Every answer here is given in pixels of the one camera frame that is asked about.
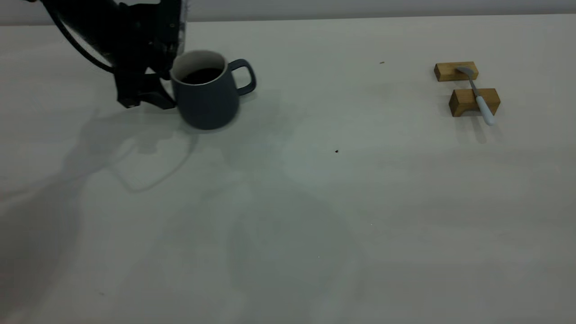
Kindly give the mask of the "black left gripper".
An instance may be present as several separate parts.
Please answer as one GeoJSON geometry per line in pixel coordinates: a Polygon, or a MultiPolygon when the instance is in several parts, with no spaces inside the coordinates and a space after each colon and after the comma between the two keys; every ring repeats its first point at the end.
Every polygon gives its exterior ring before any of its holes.
{"type": "Polygon", "coordinates": [[[140,66],[156,73],[115,72],[117,102],[125,108],[137,107],[143,101],[160,109],[175,108],[160,76],[168,76],[173,61],[184,49],[185,0],[132,5],[119,2],[115,10],[115,24],[107,37],[112,48],[103,57],[114,68],[140,66]]]}

